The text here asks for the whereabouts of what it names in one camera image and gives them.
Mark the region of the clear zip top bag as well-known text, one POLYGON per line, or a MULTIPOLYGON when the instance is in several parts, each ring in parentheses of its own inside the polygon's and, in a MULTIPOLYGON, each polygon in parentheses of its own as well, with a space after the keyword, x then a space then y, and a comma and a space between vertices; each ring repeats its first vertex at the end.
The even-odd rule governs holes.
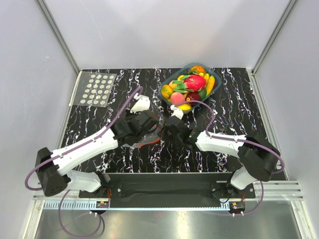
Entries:
POLYGON ((124 121, 125 131, 124 136, 121 139, 121 143, 125 147, 139 148, 147 144, 152 144, 158 140, 158 132, 161 130, 160 123, 156 130, 151 134, 144 134, 139 132, 139 125, 135 120, 135 117, 139 113, 126 117, 124 121))

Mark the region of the pink peach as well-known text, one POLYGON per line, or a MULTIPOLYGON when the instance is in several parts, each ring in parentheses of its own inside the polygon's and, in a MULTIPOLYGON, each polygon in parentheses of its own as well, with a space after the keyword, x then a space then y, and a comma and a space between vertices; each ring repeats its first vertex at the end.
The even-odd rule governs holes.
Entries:
POLYGON ((170 97, 170 102, 173 105, 178 105, 184 101, 185 101, 184 95, 182 93, 179 93, 179 92, 172 93, 172 95, 170 97))

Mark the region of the yellow green mango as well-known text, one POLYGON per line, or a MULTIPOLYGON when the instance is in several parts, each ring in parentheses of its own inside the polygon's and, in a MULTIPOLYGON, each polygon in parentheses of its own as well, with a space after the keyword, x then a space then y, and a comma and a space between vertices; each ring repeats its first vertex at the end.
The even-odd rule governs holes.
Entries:
POLYGON ((169 85, 163 85, 161 88, 161 94, 164 98, 169 99, 174 93, 173 89, 169 85))

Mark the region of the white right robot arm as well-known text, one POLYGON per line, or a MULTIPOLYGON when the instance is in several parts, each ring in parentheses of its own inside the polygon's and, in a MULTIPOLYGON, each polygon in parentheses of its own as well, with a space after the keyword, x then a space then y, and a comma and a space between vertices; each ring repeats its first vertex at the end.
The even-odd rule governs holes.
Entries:
POLYGON ((278 172, 280 152, 257 132, 248 135, 215 134, 190 129, 178 117, 172 116, 164 122, 159 137, 190 151, 212 151, 238 158, 243 166, 234 171, 226 185, 228 195, 234 198, 240 196, 249 184, 268 182, 278 172))

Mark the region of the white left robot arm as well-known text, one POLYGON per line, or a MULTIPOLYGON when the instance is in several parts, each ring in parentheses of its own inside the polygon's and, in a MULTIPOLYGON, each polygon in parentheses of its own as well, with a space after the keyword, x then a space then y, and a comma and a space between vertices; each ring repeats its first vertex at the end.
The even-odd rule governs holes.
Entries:
POLYGON ((46 197, 64 190, 81 190, 103 197, 108 190, 108 178, 96 172, 78 172, 74 168, 94 156, 122 145, 132 146, 153 133, 159 117, 149 110, 117 119, 113 125, 72 145, 50 151, 37 152, 36 174, 46 197))

